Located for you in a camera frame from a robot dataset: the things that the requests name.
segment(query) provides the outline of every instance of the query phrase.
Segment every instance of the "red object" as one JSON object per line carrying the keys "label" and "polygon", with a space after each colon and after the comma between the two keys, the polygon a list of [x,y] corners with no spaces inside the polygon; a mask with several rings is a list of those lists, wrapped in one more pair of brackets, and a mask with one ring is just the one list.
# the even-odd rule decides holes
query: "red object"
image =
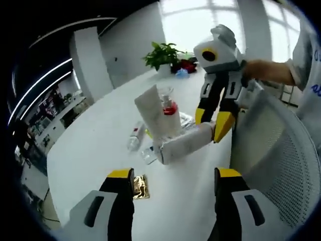
{"label": "red object", "polygon": [[179,63],[172,66],[172,73],[176,73],[181,68],[186,69],[189,74],[194,73],[196,71],[196,64],[189,60],[182,59]]}
{"label": "red object", "polygon": [[177,109],[178,109],[178,106],[177,106],[176,102],[173,101],[172,102],[172,106],[171,107],[165,107],[163,109],[163,112],[164,112],[164,115],[173,115],[173,114],[176,113]]}

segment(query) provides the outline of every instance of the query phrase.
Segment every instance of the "green leaves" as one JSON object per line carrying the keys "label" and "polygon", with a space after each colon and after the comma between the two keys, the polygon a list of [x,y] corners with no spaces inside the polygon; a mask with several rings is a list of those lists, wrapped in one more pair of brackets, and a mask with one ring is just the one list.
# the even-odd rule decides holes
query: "green leaves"
{"label": "green leaves", "polygon": [[159,67],[162,64],[176,64],[178,63],[178,53],[183,53],[172,46],[176,46],[176,44],[169,43],[155,43],[152,42],[151,45],[154,47],[154,50],[148,53],[142,59],[145,61],[146,66],[154,67],[156,70],[159,70]]}
{"label": "green leaves", "polygon": [[154,48],[159,48],[159,44],[158,44],[158,43],[152,42],[151,45],[152,45]]}

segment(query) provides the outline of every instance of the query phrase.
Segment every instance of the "gold package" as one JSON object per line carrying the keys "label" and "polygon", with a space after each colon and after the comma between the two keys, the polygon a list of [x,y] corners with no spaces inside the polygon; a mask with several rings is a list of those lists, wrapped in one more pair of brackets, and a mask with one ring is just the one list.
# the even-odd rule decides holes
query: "gold package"
{"label": "gold package", "polygon": [[134,199],[149,198],[146,176],[137,176],[134,178]]}

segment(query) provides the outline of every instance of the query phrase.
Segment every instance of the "human arm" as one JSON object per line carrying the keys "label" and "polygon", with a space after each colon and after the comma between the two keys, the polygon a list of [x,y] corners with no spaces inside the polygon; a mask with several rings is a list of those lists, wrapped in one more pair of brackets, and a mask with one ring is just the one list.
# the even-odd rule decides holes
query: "human arm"
{"label": "human arm", "polygon": [[264,60],[248,61],[244,69],[245,79],[256,78],[286,85],[295,85],[300,90],[306,86],[312,61],[310,36],[300,23],[300,35],[293,51],[293,58],[285,63]]}
{"label": "human arm", "polygon": [[290,68],[285,63],[265,60],[248,61],[244,69],[244,77],[246,79],[259,79],[286,85],[296,85]]}

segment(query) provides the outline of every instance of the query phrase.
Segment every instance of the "potted plant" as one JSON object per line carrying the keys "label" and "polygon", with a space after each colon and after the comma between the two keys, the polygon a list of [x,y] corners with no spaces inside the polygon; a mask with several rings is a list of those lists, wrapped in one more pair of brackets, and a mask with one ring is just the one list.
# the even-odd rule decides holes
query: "potted plant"
{"label": "potted plant", "polygon": [[171,73],[171,65],[179,62],[178,53],[183,52],[172,47],[176,46],[176,44],[173,43],[158,44],[152,42],[151,45],[154,47],[154,50],[143,57],[146,66],[155,68],[156,71],[163,76],[169,75]]}

